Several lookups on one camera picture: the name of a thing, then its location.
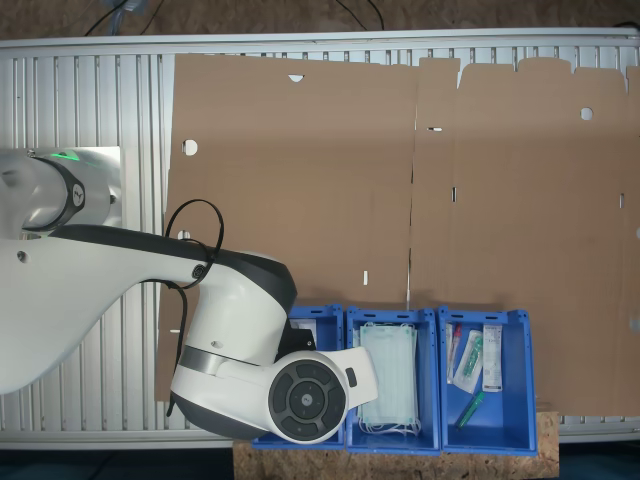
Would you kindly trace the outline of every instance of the cardboard hole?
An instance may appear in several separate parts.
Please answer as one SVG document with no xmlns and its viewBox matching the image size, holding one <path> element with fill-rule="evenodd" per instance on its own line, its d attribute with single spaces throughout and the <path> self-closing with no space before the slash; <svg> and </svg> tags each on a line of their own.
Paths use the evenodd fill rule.
<svg viewBox="0 0 640 480">
<path fill-rule="evenodd" d="M 591 110 L 589 107 L 585 107 L 582 110 L 580 110 L 580 118 L 582 118 L 583 120 L 591 120 L 593 118 L 593 110 Z"/>
<path fill-rule="evenodd" d="M 191 157 L 196 154 L 198 151 L 198 144 L 195 140 L 185 140 L 182 142 L 182 153 L 184 153 L 187 157 Z"/>
</svg>

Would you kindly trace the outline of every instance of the white face mask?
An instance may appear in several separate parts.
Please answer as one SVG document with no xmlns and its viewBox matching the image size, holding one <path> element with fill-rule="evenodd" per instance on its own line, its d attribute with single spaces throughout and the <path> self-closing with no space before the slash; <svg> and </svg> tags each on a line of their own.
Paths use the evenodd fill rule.
<svg viewBox="0 0 640 480">
<path fill-rule="evenodd" d="M 378 398 L 362 405 L 361 428 L 367 433 L 419 431 L 413 325 L 374 325 L 360 328 L 360 344 L 373 360 Z M 383 425 L 391 428 L 381 430 Z"/>
</svg>

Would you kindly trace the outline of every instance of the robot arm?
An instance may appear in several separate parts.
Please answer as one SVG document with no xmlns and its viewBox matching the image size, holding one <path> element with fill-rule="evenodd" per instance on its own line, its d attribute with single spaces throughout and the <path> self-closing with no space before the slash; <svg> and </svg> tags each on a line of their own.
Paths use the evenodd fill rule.
<svg viewBox="0 0 640 480">
<path fill-rule="evenodd" d="M 107 221 L 115 199 L 109 187 L 113 173 L 104 161 L 100 167 L 94 163 L 103 158 L 98 152 L 80 150 L 0 152 L 0 238 Z"/>
<path fill-rule="evenodd" d="M 190 283 L 208 261 L 200 245 L 103 226 L 68 225 L 48 238 L 0 241 L 0 393 L 19 389 L 63 360 L 106 309 L 146 280 Z M 268 431 L 317 443 L 349 408 L 377 397 L 363 348 L 295 352 L 274 363 L 296 298 L 288 269 L 220 250 L 200 283 L 172 383 L 195 425 L 255 438 Z"/>
</svg>

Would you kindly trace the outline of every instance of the blue plastic bin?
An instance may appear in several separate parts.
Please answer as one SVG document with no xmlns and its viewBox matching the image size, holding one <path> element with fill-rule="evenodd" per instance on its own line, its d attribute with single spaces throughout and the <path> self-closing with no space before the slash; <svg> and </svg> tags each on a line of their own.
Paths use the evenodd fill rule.
<svg viewBox="0 0 640 480">
<path fill-rule="evenodd" d="M 470 330 L 482 331 L 485 324 L 502 325 L 502 392 L 486 392 L 484 401 L 461 430 L 455 424 L 473 395 L 447 384 L 447 322 L 460 323 L 462 329 L 454 369 L 458 368 Z M 537 455 L 533 347 L 527 312 L 468 312 L 440 307 L 438 328 L 442 449 L 457 453 Z M 482 373 L 474 394 L 480 391 Z"/>
<path fill-rule="evenodd" d="M 416 387 L 422 430 L 418 436 L 401 433 L 371 435 L 360 430 L 357 410 L 347 414 L 347 451 L 352 453 L 395 453 L 440 455 L 438 416 L 438 356 L 436 317 L 433 310 L 383 311 L 347 310 L 347 348 L 353 347 L 353 330 L 366 323 L 412 323 L 418 331 L 416 345 Z"/>
<path fill-rule="evenodd" d="M 344 349 L 342 305 L 326 305 L 324 307 L 293 307 L 289 318 L 312 318 L 316 321 L 316 349 L 320 352 L 335 352 Z M 344 423 L 328 440 L 315 445 L 298 445 L 274 433 L 255 439 L 252 442 L 258 449 L 313 449 L 342 450 L 344 448 Z"/>
</svg>

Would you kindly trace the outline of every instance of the cardboard sheet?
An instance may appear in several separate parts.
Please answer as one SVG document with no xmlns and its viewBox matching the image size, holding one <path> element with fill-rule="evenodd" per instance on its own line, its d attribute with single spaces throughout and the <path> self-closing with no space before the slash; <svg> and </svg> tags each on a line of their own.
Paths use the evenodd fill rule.
<svg viewBox="0 0 640 480">
<path fill-rule="evenodd" d="M 212 201 L 223 248 L 284 262 L 298 303 L 404 308 L 416 95 L 406 66 L 179 55 L 167 216 Z M 214 245 L 218 222 L 193 205 L 180 230 Z M 179 322 L 180 298 L 163 290 L 157 400 L 168 400 Z"/>
<path fill-rule="evenodd" d="M 524 308 L 547 409 L 640 415 L 640 73 L 420 70 L 412 306 Z"/>
</svg>

